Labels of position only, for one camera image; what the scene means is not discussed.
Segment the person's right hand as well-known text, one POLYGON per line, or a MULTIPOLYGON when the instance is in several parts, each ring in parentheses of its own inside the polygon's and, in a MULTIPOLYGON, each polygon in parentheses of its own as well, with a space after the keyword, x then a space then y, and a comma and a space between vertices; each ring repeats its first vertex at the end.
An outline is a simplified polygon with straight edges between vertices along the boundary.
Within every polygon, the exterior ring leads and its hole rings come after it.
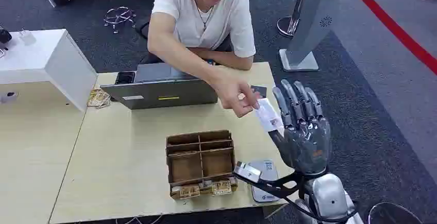
POLYGON ((222 107, 232 110, 241 118, 253 109, 259 109, 258 93, 252 91, 249 84, 234 77, 218 77, 209 83, 216 91, 222 107))

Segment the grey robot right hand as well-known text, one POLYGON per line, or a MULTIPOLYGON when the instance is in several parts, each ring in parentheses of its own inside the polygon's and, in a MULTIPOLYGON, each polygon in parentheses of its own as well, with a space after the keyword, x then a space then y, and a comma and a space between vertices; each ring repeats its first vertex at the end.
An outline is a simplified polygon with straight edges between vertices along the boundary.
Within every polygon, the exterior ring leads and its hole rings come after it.
POLYGON ((304 175, 323 173, 331 156, 331 128, 323 114, 322 103, 314 91, 300 81, 281 80, 286 97, 273 88, 284 131, 268 134, 283 162, 304 175))

